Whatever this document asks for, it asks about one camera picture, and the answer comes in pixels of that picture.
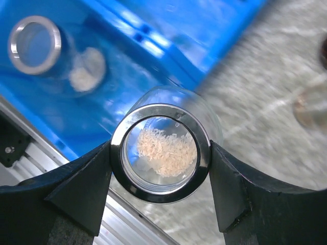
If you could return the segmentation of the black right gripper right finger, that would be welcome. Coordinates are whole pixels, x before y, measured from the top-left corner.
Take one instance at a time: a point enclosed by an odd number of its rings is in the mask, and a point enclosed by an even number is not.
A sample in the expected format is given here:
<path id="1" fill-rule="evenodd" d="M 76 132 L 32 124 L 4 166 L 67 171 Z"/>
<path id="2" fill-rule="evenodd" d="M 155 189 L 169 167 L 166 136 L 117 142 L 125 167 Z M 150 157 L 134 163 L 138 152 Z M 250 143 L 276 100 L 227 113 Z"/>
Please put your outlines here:
<path id="1" fill-rule="evenodd" d="M 216 143 L 209 177 L 226 244 L 326 244 L 326 190 L 275 179 Z"/>

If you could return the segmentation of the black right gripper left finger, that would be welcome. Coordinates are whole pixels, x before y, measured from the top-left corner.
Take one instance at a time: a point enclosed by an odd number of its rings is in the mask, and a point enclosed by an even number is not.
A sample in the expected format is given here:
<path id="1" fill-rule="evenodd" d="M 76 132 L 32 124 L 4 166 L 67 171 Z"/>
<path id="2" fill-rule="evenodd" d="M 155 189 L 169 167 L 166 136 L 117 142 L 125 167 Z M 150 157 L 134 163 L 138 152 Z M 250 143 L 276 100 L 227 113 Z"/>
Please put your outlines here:
<path id="1" fill-rule="evenodd" d="M 110 143 L 43 175 L 1 187 L 1 244 L 92 244 L 99 235 Z"/>

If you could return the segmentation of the black knob-lid glass jar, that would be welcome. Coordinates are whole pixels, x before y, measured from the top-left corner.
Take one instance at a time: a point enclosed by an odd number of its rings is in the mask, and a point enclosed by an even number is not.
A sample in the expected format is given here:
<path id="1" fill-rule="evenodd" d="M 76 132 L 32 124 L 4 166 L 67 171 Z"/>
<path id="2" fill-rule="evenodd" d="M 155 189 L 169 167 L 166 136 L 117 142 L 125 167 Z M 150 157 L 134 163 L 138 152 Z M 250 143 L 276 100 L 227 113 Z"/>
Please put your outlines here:
<path id="1" fill-rule="evenodd" d="M 307 87 L 296 97 L 292 109 L 302 127 L 326 133 L 326 81 Z"/>

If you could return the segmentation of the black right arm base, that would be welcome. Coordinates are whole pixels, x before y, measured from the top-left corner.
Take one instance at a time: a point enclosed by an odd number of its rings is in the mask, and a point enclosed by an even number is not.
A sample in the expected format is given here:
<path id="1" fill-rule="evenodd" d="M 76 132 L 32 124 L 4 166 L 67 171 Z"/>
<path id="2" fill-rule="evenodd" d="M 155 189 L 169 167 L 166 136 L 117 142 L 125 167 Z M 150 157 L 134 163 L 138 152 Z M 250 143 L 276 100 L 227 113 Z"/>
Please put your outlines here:
<path id="1" fill-rule="evenodd" d="M 12 167 L 25 153 L 31 142 L 31 136 L 20 126 L 1 112 L 1 164 Z"/>

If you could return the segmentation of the large silver-lid glass jar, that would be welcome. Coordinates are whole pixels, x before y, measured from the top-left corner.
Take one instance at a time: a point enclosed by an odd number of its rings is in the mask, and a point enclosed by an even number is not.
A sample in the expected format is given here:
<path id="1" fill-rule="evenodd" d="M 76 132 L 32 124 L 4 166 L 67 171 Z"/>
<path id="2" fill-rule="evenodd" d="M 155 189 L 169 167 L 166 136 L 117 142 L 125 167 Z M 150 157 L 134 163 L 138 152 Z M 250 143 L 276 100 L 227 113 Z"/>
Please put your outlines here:
<path id="1" fill-rule="evenodd" d="M 223 133 L 210 105 L 187 89 L 158 86 L 132 106 L 113 133 L 113 174 L 142 201 L 175 203 L 206 179 L 213 142 L 221 144 Z"/>

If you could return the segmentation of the small silver-lid glass jar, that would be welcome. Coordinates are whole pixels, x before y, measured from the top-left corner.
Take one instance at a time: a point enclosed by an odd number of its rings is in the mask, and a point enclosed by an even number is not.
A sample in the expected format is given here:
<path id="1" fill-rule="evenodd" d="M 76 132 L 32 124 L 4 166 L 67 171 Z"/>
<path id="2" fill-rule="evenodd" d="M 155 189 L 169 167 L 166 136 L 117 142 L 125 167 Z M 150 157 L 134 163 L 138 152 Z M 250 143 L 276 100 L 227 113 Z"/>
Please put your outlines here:
<path id="1" fill-rule="evenodd" d="M 19 72 L 36 78 L 39 87 L 64 97 L 93 92 L 107 74 L 105 51 L 94 31 L 39 15 L 15 24 L 8 38 L 8 55 Z"/>

